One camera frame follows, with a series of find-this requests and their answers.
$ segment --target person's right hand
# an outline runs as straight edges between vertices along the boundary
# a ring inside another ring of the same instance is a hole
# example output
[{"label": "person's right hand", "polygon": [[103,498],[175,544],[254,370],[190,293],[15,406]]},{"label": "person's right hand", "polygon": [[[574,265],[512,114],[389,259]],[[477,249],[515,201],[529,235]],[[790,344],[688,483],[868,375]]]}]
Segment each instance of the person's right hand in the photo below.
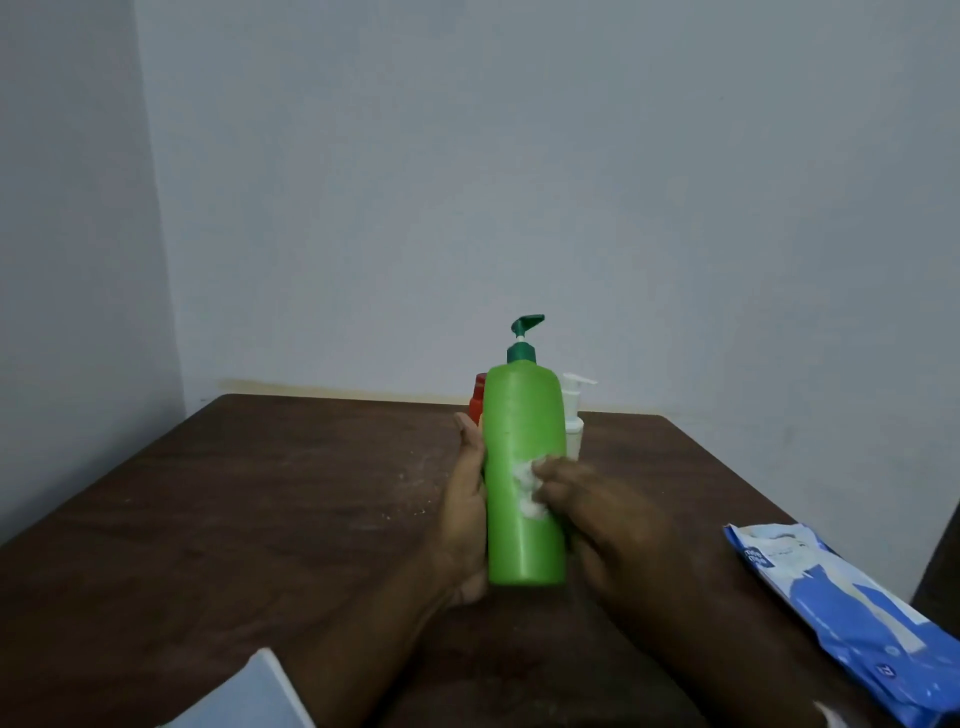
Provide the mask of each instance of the person's right hand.
[{"label": "person's right hand", "polygon": [[706,601],[670,518],[618,480],[566,458],[534,466],[534,500],[575,527],[574,551],[601,604],[648,648],[675,641],[704,617]]}]

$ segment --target light blue sleeve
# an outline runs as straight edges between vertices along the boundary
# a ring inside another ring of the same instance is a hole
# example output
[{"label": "light blue sleeve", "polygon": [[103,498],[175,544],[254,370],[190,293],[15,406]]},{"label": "light blue sleeve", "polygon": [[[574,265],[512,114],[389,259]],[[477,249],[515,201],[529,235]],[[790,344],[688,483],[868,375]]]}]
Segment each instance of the light blue sleeve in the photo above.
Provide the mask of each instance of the light blue sleeve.
[{"label": "light blue sleeve", "polygon": [[215,691],[167,724],[167,728],[315,728],[276,655],[258,650]]}]

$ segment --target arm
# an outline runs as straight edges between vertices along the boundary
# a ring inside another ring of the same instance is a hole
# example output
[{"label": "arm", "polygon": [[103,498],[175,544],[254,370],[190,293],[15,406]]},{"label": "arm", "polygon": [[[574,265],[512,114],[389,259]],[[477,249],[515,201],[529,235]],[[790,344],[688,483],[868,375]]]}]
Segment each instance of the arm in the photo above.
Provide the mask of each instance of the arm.
[{"label": "arm", "polygon": [[447,606],[475,601],[486,591],[483,438],[465,415],[457,415],[457,425],[460,457],[440,517],[422,544],[333,619],[275,650],[318,726],[359,725],[407,661],[427,622]]},{"label": "arm", "polygon": [[613,621],[716,726],[824,728],[792,675],[710,604],[670,520],[623,483],[566,459],[535,467],[535,499],[576,528],[573,547]]}]

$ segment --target white pump bottle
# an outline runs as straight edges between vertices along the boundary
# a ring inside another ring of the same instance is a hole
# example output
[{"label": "white pump bottle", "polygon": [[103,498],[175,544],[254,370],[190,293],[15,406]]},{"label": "white pump bottle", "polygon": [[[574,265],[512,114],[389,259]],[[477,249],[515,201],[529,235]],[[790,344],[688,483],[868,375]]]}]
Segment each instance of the white pump bottle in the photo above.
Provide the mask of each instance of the white pump bottle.
[{"label": "white pump bottle", "polygon": [[580,411],[580,387],[583,384],[596,384],[585,376],[565,374],[560,384],[564,396],[564,423],[566,424],[566,456],[571,460],[580,459],[580,441],[584,437],[584,421],[577,416]]}]

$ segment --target white pump head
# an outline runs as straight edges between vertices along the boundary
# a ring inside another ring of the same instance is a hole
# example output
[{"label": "white pump head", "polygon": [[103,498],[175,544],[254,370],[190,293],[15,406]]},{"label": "white pump head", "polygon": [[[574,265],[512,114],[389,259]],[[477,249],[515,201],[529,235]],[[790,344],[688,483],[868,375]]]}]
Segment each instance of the white pump head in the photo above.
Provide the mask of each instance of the white pump head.
[{"label": "white pump head", "polygon": [[560,391],[564,395],[564,417],[567,420],[575,420],[577,412],[580,411],[580,387],[583,384],[596,384],[596,382],[593,379],[587,379],[585,376],[564,375]]}]

